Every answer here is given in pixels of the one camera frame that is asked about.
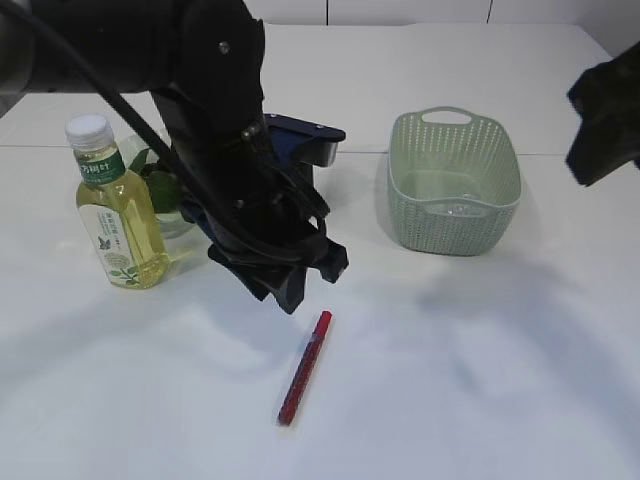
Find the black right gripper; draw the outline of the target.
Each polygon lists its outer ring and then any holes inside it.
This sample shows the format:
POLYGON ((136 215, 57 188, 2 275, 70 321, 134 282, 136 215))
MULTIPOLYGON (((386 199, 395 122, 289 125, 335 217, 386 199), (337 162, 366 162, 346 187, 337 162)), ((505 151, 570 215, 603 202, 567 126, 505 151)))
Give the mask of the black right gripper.
POLYGON ((639 43, 584 71, 567 98, 581 125, 566 157, 575 180, 591 186, 622 166, 639 168, 639 43))

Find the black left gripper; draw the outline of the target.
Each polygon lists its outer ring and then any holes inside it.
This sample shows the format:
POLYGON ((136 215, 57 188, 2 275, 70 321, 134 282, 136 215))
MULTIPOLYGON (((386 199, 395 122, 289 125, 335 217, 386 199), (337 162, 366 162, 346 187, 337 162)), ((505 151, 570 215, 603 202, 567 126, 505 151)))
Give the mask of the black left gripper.
POLYGON ((293 313, 305 296, 307 271, 334 284, 349 265, 346 248, 327 235, 326 202, 291 199, 256 205, 207 203, 209 258, 262 301, 272 296, 293 313))

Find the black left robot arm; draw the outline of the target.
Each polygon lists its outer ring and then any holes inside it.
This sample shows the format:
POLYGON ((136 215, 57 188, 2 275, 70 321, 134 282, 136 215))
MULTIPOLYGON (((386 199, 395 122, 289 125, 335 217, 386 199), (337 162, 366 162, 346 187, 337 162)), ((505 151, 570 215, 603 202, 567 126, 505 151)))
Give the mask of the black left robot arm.
POLYGON ((185 188, 209 257, 286 312, 347 268, 312 170, 342 130, 263 110, 265 29, 241 1, 5 1, 1 90, 96 93, 185 188))

